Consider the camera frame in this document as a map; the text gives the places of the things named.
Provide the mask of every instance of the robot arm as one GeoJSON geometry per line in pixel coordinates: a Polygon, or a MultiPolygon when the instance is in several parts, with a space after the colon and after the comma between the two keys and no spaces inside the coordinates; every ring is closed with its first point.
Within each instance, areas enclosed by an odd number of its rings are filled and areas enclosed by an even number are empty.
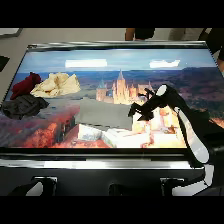
{"type": "Polygon", "coordinates": [[[194,110],[187,106],[177,91],[168,85],[160,86],[156,94],[153,94],[150,99],[147,97],[147,99],[147,102],[142,106],[134,103],[128,116],[138,112],[142,115],[139,120],[150,120],[153,118],[152,111],[156,107],[162,108],[168,105],[177,113],[185,143],[193,159],[205,168],[202,180],[195,180],[193,183],[181,183],[181,186],[176,186],[172,189],[172,195],[195,195],[211,186],[215,165],[212,159],[215,154],[214,147],[220,147],[220,143],[224,145],[224,130],[209,119],[198,116],[194,110]],[[218,141],[214,138],[217,133],[222,133],[219,135],[218,141]]]}

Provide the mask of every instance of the crumpled cloth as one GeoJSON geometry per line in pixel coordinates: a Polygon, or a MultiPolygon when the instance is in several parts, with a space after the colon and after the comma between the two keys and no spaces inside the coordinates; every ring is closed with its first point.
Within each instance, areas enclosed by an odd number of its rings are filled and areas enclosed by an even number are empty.
{"type": "Polygon", "coordinates": [[[80,112],[75,118],[77,124],[95,126],[100,130],[132,130],[132,118],[128,117],[131,105],[105,103],[88,98],[80,100],[79,105],[80,112]]]}
{"type": "Polygon", "coordinates": [[[36,84],[41,82],[41,78],[38,74],[30,72],[30,75],[25,78],[25,80],[15,84],[12,88],[12,96],[10,100],[16,99],[18,96],[29,94],[36,84]]]}
{"type": "Polygon", "coordinates": [[[18,96],[15,100],[4,101],[2,103],[2,113],[16,120],[21,120],[23,116],[35,116],[49,105],[41,97],[34,97],[32,95],[18,96]]]}
{"type": "Polygon", "coordinates": [[[49,78],[36,85],[31,94],[36,97],[52,98],[76,93],[79,90],[80,84],[75,74],[69,77],[66,73],[50,73],[49,78]]]}

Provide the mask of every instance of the red cloth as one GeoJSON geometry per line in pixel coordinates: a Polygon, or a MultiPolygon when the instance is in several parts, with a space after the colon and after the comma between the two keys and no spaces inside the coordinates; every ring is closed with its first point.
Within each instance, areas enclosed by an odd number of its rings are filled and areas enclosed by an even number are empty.
{"type": "Polygon", "coordinates": [[[29,94],[35,87],[36,84],[41,82],[41,78],[38,74],[30,72],[30,75],[25,80],[15,84],[12,87],[12,96],[10,100],[14,100],[17,96],[29,94]]]}

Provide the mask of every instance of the display screen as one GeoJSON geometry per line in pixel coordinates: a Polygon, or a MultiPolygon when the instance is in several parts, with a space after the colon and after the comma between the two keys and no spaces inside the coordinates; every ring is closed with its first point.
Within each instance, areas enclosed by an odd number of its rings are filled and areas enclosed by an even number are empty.
{"type": "MultiPolygon", "coordinates": [[[[31,95],[49,105],[21,120],[2,113],[1,147],[181,150],[186,144],[177,114],[169,106],[153,110],[149,121],[138,121],[138,113],[128,117],[133,103],[147,101],[139,96],[145,88],[156,93],[162,84],[176,89],[190,108],[208,112],[224,128],[224,80],[208,49],[28,52],[5,101],[31,72],[41,78],[31,95]]],[[[13,101],[19,95],[13,95],[13,101]]]]}

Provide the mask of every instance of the sky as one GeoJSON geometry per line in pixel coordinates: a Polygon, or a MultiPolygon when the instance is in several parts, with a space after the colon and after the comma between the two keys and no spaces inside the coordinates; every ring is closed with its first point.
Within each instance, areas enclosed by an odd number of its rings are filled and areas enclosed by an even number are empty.
{"type": "Polygon", "coordinates": [[[207,49],[110,49],[28,52],[18,73],[72,72],[72,71],[129,71],[159,70],[150,68],[151,61],[180,60],[177,67],[162,68],[182,70],[186,67],[215,67],[207,49]],[[106,59],[107,66],[99,68],[65,68],[66,60],[106,59]]]}

